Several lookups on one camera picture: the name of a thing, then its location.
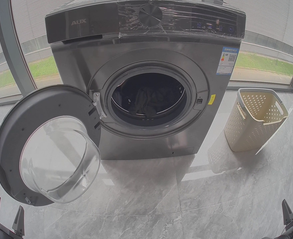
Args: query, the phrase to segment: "aux logo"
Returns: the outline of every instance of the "aux logo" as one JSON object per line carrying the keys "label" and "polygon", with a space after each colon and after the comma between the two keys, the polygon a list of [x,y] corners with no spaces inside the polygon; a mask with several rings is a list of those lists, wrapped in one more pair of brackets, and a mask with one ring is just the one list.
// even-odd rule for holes
{"label": "aux logo", "polygon": [[86,23],[86,18],[81,19],[81,20],[77,20],[77,21],[73,21],[71,25],[77,25],[77,24],[81,24],[81,23]]}

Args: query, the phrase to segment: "washing machine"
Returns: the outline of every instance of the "washing machine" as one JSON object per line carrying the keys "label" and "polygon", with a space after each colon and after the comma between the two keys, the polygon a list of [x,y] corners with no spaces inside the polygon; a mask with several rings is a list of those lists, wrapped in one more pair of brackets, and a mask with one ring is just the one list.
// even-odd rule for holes
{"label": "washing machine", "polygon": [[0,126],[0,183],[31,205],[70,202],[101,159],[198,152],[245,32],[220,0],[73,0],[45,18],[63,85]]}

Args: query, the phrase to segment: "laundry basket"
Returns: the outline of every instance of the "laundry basket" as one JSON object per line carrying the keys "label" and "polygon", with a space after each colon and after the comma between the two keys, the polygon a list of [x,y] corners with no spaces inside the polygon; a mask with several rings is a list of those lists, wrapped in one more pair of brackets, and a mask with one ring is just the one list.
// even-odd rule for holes
{"label": "laundry basket", "polygon": [[275,91],[239,89],[232,112],[224,127],[232,151],[262,147],[288,117]]}

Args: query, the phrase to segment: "yellow warning sticker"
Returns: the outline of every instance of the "yellow warning sticker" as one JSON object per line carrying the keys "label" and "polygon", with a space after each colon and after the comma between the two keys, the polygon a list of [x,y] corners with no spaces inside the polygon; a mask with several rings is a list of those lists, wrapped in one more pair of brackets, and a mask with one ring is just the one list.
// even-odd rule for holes
{"label": "yellow warning sticker", "polygon": [[214,102],[214,99],[215,99],[215,94],[214,95],[211,95],[211,99],[210,99],[210,101],[208,102],[208,105],[211,105],[211,104],[213,104],[213,102]]}

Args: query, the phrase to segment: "open door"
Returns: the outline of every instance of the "open door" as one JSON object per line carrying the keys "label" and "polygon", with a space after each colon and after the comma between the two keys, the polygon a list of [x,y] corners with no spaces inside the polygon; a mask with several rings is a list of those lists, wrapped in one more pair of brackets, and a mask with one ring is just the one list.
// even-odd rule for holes
{"label": "open door", "polygon": [[0,126],[0,184],[21,203],[68,203],[100,166],[100,118],[78,88],[54,85],[22,98]]}

